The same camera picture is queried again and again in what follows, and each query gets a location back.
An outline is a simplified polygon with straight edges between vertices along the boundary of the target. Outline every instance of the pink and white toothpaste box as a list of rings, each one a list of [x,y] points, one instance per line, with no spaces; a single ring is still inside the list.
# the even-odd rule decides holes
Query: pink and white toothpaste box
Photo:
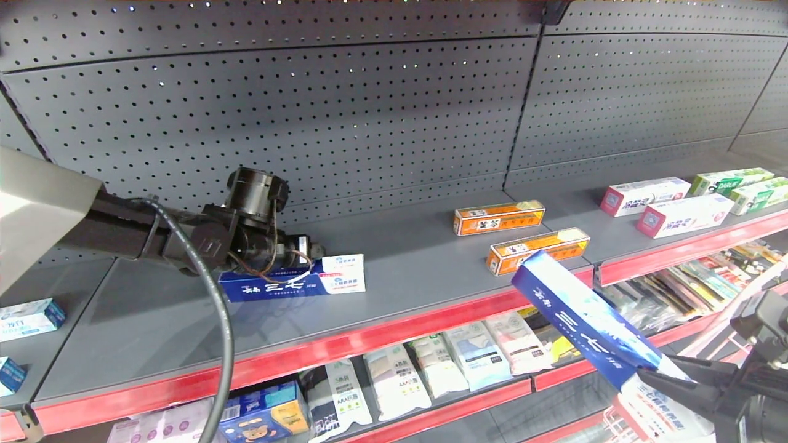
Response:
[[[613,217],[640,214],[651,203],[683,199],[689,190],[690,184],[677,177],[613,184],[600,208]]]
[[[651,238],[689,233],[719,226],[734,201],[720,194],[652,203],[645,208],[637,229]]]

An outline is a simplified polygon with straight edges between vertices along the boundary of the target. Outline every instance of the gray shelf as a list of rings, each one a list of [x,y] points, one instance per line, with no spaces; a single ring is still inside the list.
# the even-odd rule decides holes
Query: gray shelf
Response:
[[[0,297],[2,307],[53,297],[66,314],[65,322],[56,331],[0,343],[0,356],[10,357],[28,372],[17,393],[0,397],[0,409],[32,402],[112,262],[102,259],[30,270]]]
[[[583,176],[528,183],[507,188],[506,192],[516,200],[540,200],[547,208],[543,222],[551,230],[577,226],[585,231],[591,237],[585,257],[592,263],[601,264],[608,260],[641,254],[717,229],[651,239],[635,229],[640,214],[613,218],[599,209],[599,202],[608,185],[669,176],[691,181],[697,173],[755,166],[768,168],[768,164],[764,164],[759,159],[746,158],[730,152],[708,153],[654,163],[649,168],[603,169]],[[773,170],[773,172],[784,175],[781,171]],[[753,214],[728,215],[723,227],[748,222],[786,208],[788,203],[782,203]]]
[[[499,292],[509,278],[487,270],[489,245],[547,229],[457,237],[452,212],[507,201],[503,192],[483,192],[288,227],[309,233],[332,255],[365,254],[368,291],[232,304],[236,359]],[[565,264],[589,266],[584,259]],[[215,367],[220,354],[216,314],[199,279],[158,264],[118,261],[35,406]]]

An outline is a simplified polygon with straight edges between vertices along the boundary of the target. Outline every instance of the orange toothpaste box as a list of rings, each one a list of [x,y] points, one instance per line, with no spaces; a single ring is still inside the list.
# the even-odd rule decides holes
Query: orange toothpaste box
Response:
[[[454,232],[469,236],[537,226],[544,215],[545,207],[536,200],[466,207],[454,211]]]
[[[578,228],[562,229],[490,246],[487,267],[495,275],[511,274],[531,255],[545,250],[556,260],[579,257],[585,252],[589,237]]]

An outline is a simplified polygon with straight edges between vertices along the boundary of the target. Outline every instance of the pegboard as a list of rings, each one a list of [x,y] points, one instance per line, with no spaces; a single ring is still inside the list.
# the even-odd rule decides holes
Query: pegboard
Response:
[[[541,2],[0,2],[0,69],[281,47],[536,35]]]
[[[668,162],[670,160],[688,158],[701,154],[723,153],[728,150],[733,140],[733,137],[702,140],[699,142],[676,144],[666,147],[654,147],[623,154],[586,158],[573,162],[512,170],[507,174],[506,188],[519,184],[533,183],[534,181],[598,173],[606,169],[644,167],[645,165]]]
[[[742,133],[788,128],[788,56],[782,56]]]
[[[788,35],[788,0],[576,0],[545,34],[698,32]]]
[[[511,169],[735,136],[785,44],[736,35],[544,37]]]
[[[52,158],[120,196],[199,210],[249,166],[287,180],[298,205],[505,171],[535,40],[189,54],[5,77]]]
[[[28,131],[19,122],[8,98],[0,91],[0,145],[42,158]]]

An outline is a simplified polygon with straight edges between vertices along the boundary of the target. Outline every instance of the toothpaste box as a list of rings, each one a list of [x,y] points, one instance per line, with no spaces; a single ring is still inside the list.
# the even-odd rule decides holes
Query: toothpaste box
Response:
[[[281,283],[269,283],[254,275],[223,272],[219,276],[219,285],[231,302],[366,291],[363,254],[317,259],[309,275],[294,280],[304,271],[305,268],[285,268],[269,275]]]
[[[788,200],[788,179],[775,177],[736,188],[730,193],[730,199],[734,201],[734,208],[730,212],[736,215],[782,203]]]
[[[0,396],[16,393],[27,376],[27,372],[8,357],[0,357]]]
[[[728,197],[740,186],[768,180],[775,175],[763,168],[737,169],[718,173],[701,173],[695,176],[689,194],[692,196],[720,194]]]
[[[65,312],[44,299],[0,308],[0,342],[51,332],[65,321]]]
[[[613,217],[640,214],[651,203],[683,199],[690,184],[677,177],[614,184],[604,193],[600,208]]]
[[[468,236],[536,226],[544,215],[545,207],[536,200],[466,207],[454,211],[454,233]]]
[[[219,430],[230,443],[268,443],[309,430],[307,405],[296,382],[227,400]]]
[[[637,222],[637,229],[651,238],[683,234],[719,226],[734,202],[720,194],[648,205]]]
[[[579,257],[589,237],[580,229],[569,228],[490,246],[487,268],[495,275],[511,274],[534,252],[545,250],[556,260]]]
[[[688,441],[714,425],[646,385],[639,367],[690,380],[618,312],[545,252],[527,259],[511,283],[636,410],[655,441]]]

